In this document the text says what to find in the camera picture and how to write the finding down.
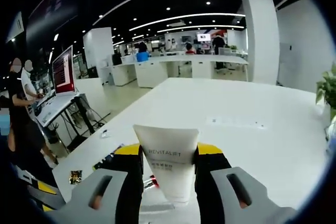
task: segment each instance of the white shirt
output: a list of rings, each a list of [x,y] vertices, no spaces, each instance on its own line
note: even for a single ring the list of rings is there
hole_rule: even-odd
[[[25,89],[25,85],[28,85],[27,87],[30,90],[30,92],[37,94],[35,87],[30,80],[30,73],[28,73],[24,68],[22,68],[22,71],[21,71],[21,83],[22,83],[23,91],[25,92],[25,95],[27,97],[27,100],[34,99],[34,97],[27,94],[26,89]]]

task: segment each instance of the tiled floor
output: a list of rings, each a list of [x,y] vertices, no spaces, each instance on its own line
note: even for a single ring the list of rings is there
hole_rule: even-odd
[[[184,65],[181,67],[181,77],[192,77],[191,65]],[[245,73],[241,68],[237,68],[237,70],[234,71],[225,69],[216,72],[214,79],[245,81]],[[122,87],[105,85],[104,92],[111,109],[111,114],[105,118],[105,121],[109,122],[113,117],[118,115],[150,90],[151,89],[147,88],[139,88],[137,81],[133,81]],[[51,145],[50,149],[59,157],[67,156],[66,151],[60,143]]]

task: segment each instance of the small object on table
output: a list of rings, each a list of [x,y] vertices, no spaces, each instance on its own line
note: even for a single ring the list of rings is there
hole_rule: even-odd
[[[69,182],[72,185],[77,185],[82,181],[82,170],[72,170],[69,178]]]

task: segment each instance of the black shirt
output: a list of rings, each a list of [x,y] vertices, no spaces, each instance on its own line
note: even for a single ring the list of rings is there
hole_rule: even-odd
[[[9,93],[9,114],[11,115],[10,120],[14,129],[26,125],[30,120],[26,107],[14,106],[13,104],[12,97],[14,95],[17,95],[19,99],[26,99],[21,81],[17,79],[18,77],[19,74],[10,72],[9,83],[7,87]]]

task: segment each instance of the white table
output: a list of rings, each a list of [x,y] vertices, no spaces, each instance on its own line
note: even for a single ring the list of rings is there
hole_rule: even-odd
[[[177,64],[168,62],[191,61],[193,69],[193,78],[212,79],[214,74],[214,62],[235,63],[244,66],[246,81],[248,81],[247,65],[248,62],[241,57],[224,55],[176,55],[151,57],[144,62],[128,62],[112,67],[114,76],[123,76],[122,82],[116,82],[118,86],[134,80],[130,75],[129,65],[135,65],[136,78],[141,88],[154,88],[168,77],[176,77]]]
[[[327,161],[314,93],[251,82],[171,78],[60,161],[53,174],[66,202],[73,188],[70,171],[83,170],[85,179],[121,143],[137,143],[134,124],[199,129],[199,142],[219,147],[232,167],[263,183],[269,198],[282,207],[301,206]],[[101,139],[105,129],[112,135]],[[144,178],[151,174],[145,161]]]

